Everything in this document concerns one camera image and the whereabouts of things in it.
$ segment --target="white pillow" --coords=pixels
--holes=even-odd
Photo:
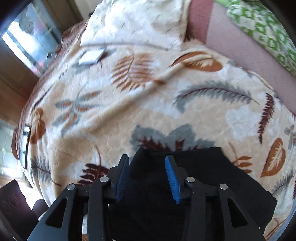
[[[91,16],[81,46],[143,44],[179,50],[190,0],[103,0]]]

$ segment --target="small white card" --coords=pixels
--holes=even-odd
[[[99,61],[105,49],[89,50],[79,60],[79,65],[95,64]]]

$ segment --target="fleece blanket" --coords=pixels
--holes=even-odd
[[[273,88],[197,41],[170,51],[110,43],[97,64],[80,66],[85,51],[102,47],[81,47],[82,32],[22,115],[31,126],[24,171],[46,202],[140,147],[216,146],[277,198],[269,239],[291,211],[296,170],[296,118]]]

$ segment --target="metal pivot screw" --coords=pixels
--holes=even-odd
[[[69,185],[67,186],[67,189],[68,189],[68,190],[73,190],[75,187],[76,187],[76,185],[72,183],[72,184],[69,184]]]
[[[193,182],[195,182],[195,178],[194,177],[187,177],[186,181],[189,183],[193,183]]]
[[[226,189],[228,188],[228,186],[227,186],[226,184],[224,184],[224,183],[221,183],[221,184],[220,184],[220,188],[221,188],[222,190],[226,190]]]
[[[100,178],[100,181],[105,183],[105,182],[109,181],[109,177],[103,176],[103,177]]]

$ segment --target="orange leaf print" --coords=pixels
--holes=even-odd
[[[204,58],[192,60],[188,62],[183,62],[186,59],[193,58],[198,55],[206,55]],[[223,68],[222,64],[215,60],[210,54],[203,51],[195,51],[191,53],[184,54],[177,58],[170,67],[176,65],[177,63],[183,62],[186,68],[196,69],[206,72],[216,72]]]
[[[63,104],[61,104],[62,106],[70,106],[72,105],[72,101],[67,101],[67,102],[64,102]]]
[[[134,53],[120,59],[112,69],[112,85],[121,88],[121,91],[128,89],[135,90],[146,83],[155,81],[157,84],[163,84],[161,80],[154,80],[152,71],[152,57],[150,53]]]
[[[65,121],[66,119],[68,119],[68,117],[70,116],[70,114],[71,114],[71,112],[72,112],[72,109],[70,109],[63,117],[62,117],[62,119],[63,119],[63,121]]]
[[[41,120],[43,113],[44,112],[41,108],[37,108],[33,114],[31,136],[30,136],[31,144],[36,144],[37,141],[40,140],[46,132],[45,123],[43,120]]]
[[[235,160],[232,162],[232,164],[235,165],[236,167],[240,168],[241,170],[243,170],[247,174],[251,173],[252,171],[250,169],[244,169],[244,168],[253,165],[251,162],[247,161],[247,160],[252,159],[253,157],[251,157],[251,156],[237,157],[237,152],[236,152],[234,146],[230,142],[228,142],[228,145],[230,146],[231,150],[233,151],[234,158],[235,158]]]
[[[277,138],[270,148],[261,177],[273,176],[277,174],[281,170],[285,160],[286,151],[283,148],[283,141],[281,138]]]
[[[240,164],[237,165],[237,167],[249,167],[251,165],[252,163],[250,162],[241,162]]]
[[[247,161],[250,159],[252,159],[251,156],[241,156],[241,157],[237,158],[238,161]]]

